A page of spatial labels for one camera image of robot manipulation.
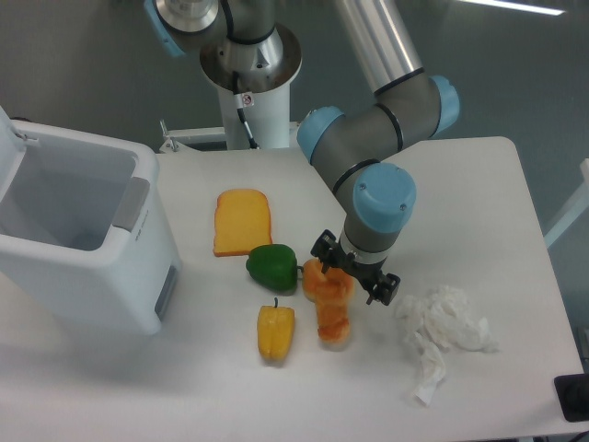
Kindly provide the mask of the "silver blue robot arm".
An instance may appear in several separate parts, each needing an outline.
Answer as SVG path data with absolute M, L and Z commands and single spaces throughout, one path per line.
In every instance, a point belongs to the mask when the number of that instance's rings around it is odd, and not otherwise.
M 451 126 L 455 88 L 428 76 L 391 1 L 340 1 L 336 10 L 375 97 L 349 117 L 335 107 L 290 121 L 290 85 L 302 64 L 295 35 L 275 18 L 272 1 L 148 1 L 158 38 L 173 56 L 200 55 L 216 88 L 228 149 L 286 147 L 295 140 L 336 197 L 342 232 L 322 233 L 311 252 L 324 269 L 356 279 L 370 301 L 388 304 L 400 283 L 382 267 L 407 224 L 416 187 L 387 163 L 402 149 Z

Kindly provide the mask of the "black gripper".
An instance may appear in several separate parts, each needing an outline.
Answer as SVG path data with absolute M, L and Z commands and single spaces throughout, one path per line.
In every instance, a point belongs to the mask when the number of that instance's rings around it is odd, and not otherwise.
M 319 235 L 310 253 L 320 262 L 322 273 L 326 273 L 330 268 L 339 268 L 352 276 L 368 293 L 367 305 L 377 302 L 389 306 L 398 292 L 400 278 L 393 273 L 384 274 L 383 261 L 359 262 L 351 252 L 343 251 L 335 235 L 328 229 Z

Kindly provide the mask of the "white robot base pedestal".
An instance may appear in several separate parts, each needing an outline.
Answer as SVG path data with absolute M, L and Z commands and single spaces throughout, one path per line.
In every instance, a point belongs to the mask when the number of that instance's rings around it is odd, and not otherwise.
M 171 130 L 160 123 L 165 145 L 225 142 L 228 150 L 286 148 L 297 124 L 290 120 L 291 83 L 299 74 L 298 39 L 277 23 L 262 41 L 245 44 L 224 38 L 200 50 L 200 63 L 215 87 L 221 128 Z

